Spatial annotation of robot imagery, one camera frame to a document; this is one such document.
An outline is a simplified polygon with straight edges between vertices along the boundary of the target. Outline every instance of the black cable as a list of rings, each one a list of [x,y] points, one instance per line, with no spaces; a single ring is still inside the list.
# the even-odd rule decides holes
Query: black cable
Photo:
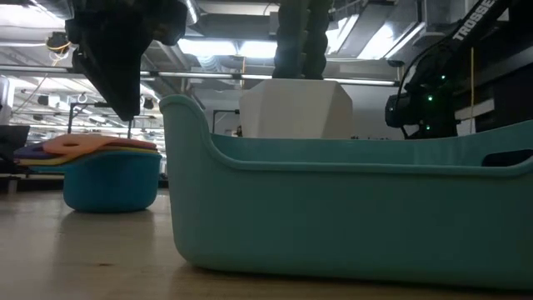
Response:
[[[405,129],[403,126],[400,127],[400,129],[401,129],[401,133],[403,133],[403,137],[404,137],[404,139],[407,139],[409,136],[407,135],[407,131],[406,131],[406,129]]]
[[[267,9],[268,9],[272,4],[276,4],[277,6],[280,6],[279,3],[276,3],[276,2],[274,2],[274,1],[270,1],[270,2],[266,5],[265,10],[263,10],[263,16],[265,16],[265,14],[267,13]]]
[[[361,2],[361,1],[362,1],[362,0],[356,0],[356,1],[354,1],[354,2],[350,2],[350,3],[348,3],[347,5],[345,5],[345,6],[343,6],[343,7],[335,8],[335,12],[340,12],[340,11],[342,11],[342,10],[344,10],[344,9],[347,9],[347,8],[349,8],[349,7],[351,7],[351,6],[354,6],[354,5],[358,4],[358,3]]]

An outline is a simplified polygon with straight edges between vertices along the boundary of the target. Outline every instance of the ceiling light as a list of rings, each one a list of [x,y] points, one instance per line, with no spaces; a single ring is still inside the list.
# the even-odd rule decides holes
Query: ceiling light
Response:
[[[68,90],[68,87],[56,82],[55,80],[53,81],[48,77],[34,77],[33,79],[35,79],[36,82],[41,83],[41,90]]]
[[[340,84],[360,84],[372,86],[393,87],[396,82],[389,80],[371,80],[371,79],[344,79],[344,78],[324,78],[327,81],[335,81]]]
[[[107,120],[103,117],[99,116],[89,116],[90,121],[94,121],[95,123],[106,123]]]
[[[57,130],[67,130],[67,125],[42,125],[42,124],[29,124],[31,128],[42,128],[42,129],[57,129]],[[105,126],[72,126],[73,130],[105,130],[108,132],[115,132],[115,133],[127,133],[127,128],[119,128],[119,127],[105,127]],[[155,133],[164,133],[164,129],[162,128],[146,128],[146,130],[155,132]],[[141,129],[140,128],[132,128],[132,134],[140,134]]]
[[[189,12],[189,15],[191,16],[192,23],[194,24],[198,22],[197,10],[194,5],[192,5],[191,0],[185,0],[185,5],[187,5],[187,10]]]
[[[9,78],[9,83],[15,88],[36,88],[37,85],[18,78]]]
[[[45,7],[31,0],[31,6],[0,5],[0,25],[20,28],[63,29],[65,22]]]
[[[175,78],[212,78],[212,79],[233,79],[231,74],[208,73],[208,72],[159,72],[163,77]]]
[[[87,109],[85,109],[85,108],[74,107],[74,109],[77,110],[77,111],[80,111],[80,112],[82,112],[82,113],[85,113],[85,114],[87,114],[87,115],[91,115],[91,114],[92,114],[91,111],[89,111],[89,110],[87,110]]]
[[[394,46],[394,32],[388,24],[384,24],[374,34],[357,59],[381,59]]]
[[[0,42],[0,47],[44,47],[44,42]]]
[[[242,79],[266,80],[266,79],[272,79],[272,76],[270,76],[270,75],[242,74]]]
[[[181,39],[177,44],[182,52],[196,56],[237,55],[235,44],[230,41]]]
[[[335,42],[331,42],[330,49],[327,54],[338,53],[341,50],[342,45],[350,35],[351,30],[356,26],[359,15],[351,15],[347,20],[344,18],[339,21],[339,28],[341,31]]]
[[[400,49],[402,49],[405,45],[407,45],[407,43],[412,40],[422,29],[424,29],[426,27],[426,24],[424,22],[421,22],[420,24],[418,24],[418,26],[413,29],[404,39],[402,39],[397,45],[395,45],[395,47],[389,51],[389,53],[387,53],[385,55],[385,58],[391,58],[394,54],[396,54],[398,51],[400,51]]]
[[[66,67],[34,67],[18,65],[2,65],[2,71],[69,73],[69,69]]]
[[[239,49],[239,55],[247,58],[273,58],[277,42],[247,41]]]
[[[332,29],[326,31],[326,37],[327,37],[327,44],[328,46],[332,46],[333,43],[339,38],[339,32],[341,29]]]

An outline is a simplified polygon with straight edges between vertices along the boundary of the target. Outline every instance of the ceiling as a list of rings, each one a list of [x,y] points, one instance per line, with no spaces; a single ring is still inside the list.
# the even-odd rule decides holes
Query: ceiling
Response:
[[[274,43],[277,28],[278,4],[267,0],[181,0],[192,5],[197,12],[197,22],[187,29],[183,41],[175,47],[167,47],[159,42],[153,42],[142,56],[143,70],[158,71],[193,71],[210,73],[249,73],[271,75],[274,62],[272,57],[254,57],[250,55],[217,55],[205,58],[194,55],[194,43],[211,41],[228,44],[217,44],[214,47],[220,51],[222,46],[229,47],[228,51],[239,54],[244,44],[250,41],[262,41],[264,45]],[[20,6],[13,4],[33,4],[33,0],[0,0],[0,64],[71,67],[69,57],[59,59],[44,46],[44,41],[54,31],[64,31],[63,20],[42,10],[44,7],[33,5]],[[330,33],[330,49],[328,50],[326,78],[369,78],[379,80],[398,80],[401,70],[391,67],[384,58],[408,33],[416,28],[431,28],[438,23],[451,23],[453,13],[461,14],[457,3],[460,1],[422,1],[417,0],[336,0],[333,11],[336,19],[332,20]],[[434,3],[448,3],[437,7],[447,11],[449,17],[445,20],[431,22],[427,11],[432,15]],[[66,7],[55,10],[57,15],[68,15]],[[351,16],[356,16],[353,27],[348,29],[346,24]],[[421,49],[413,46],[413,42],[424,30],[416,31],[416,35],[403,47],[399,47],[395,55],[388,58],[409,62]],[[331,51],[335,42],[339,42],[341,35],[345,37],[339,45],[338,51]],[[192,43],[192,51],[187,43]],[[266,51],[265,47],[255,49]],[[32,124],[31,139],[49,138],[51,135],[65,132],[68,123],[69,103],[84,100],[87,103],[102,102],[97,90],[82,77],[48,78],[41,84],[37,97],[28,98],[41,83],[43,74],[18,74],[0,71],[15,84],[15,98],[13,104],[12,123]],[[186,79],[172,77],[152,77],[149,81],[142,81],[140,87],[143,97],[155,99],[153,109],[142,108],[141,116],[133,123],[133,133],[137,138],[145,138],[160,143],[164,150],[162,137],[162,116],[159,113],[157,100],[166,95],[186,93],[202,103],[207,111],[223,109],[228,102],[238,100],[242,91],[258,84],[257,80],[216,80],[216,79]],[[58,98],[59,103],[43,106],[37,103],[38,95],[51,95],[51,99]],[[122,122],[113,114],[110,108],[80,107],[79,113],[73,120],[76,132],[98,130],[102,133],[125,135],[127,123]],[[95,122],[94,118],[105,122]]]

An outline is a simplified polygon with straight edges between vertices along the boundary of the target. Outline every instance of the metal frame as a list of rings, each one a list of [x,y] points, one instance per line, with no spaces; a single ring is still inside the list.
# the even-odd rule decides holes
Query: metal frame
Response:
[[[12,114],[13,115],[27,115],[27,116],[42,115],[42,116],[53,116],[53,117],[57,117],[57,116],[68,117],[68,112],[20,111],[20,112],[13,112]],[[88,113],[84,113],[84,112],[78,112],[77,115],[78,116],[99,116],[99,117],[103,117],[103,118],[114,118],[114,117],[118,118],[118,115],[115,114],[115,113],[99,113],[99,112],[95,112],[95,113],[88,114]],[[139,115],[139,116],[135,116],[135,119],[136,120],[139,120],[139,119],[157,119],[157,116],[156,115]]]
[[[0,73],[23,76],[32,73],[33,76],[43,77],[45,74],[49,78],[85,78],[85,76],[75,71],[72,67],[36,67],[36,66],[13,66],[0,65]],[[205,72],[160,72],[141,71],[141,78],[199,78],[199,79],[228,79],[228,80],[266,80],[270,75],[261,74],[241,74],[241,73],[205,73]],[[355,86],[383,86],[397,87],[398,81],[371,79],[371,78],[324,78],[327,81],[336,81],[343,85]]]
[[[68,128],[67,128],[67,134],[72,133],[72,121],[80,112],[74,113],[74,108],[76,106],[84,106],[83,109],[85,109],[88,106],[94,106],[95,108],[110,108],[111,105],[104,103],[104,102],[96,102],[96,103],[79,103],[79,102],[72,102],[70,103],[70,111],[68,112]],[[132,121],[130,120],[127,125],[127,138],[132,138]]]

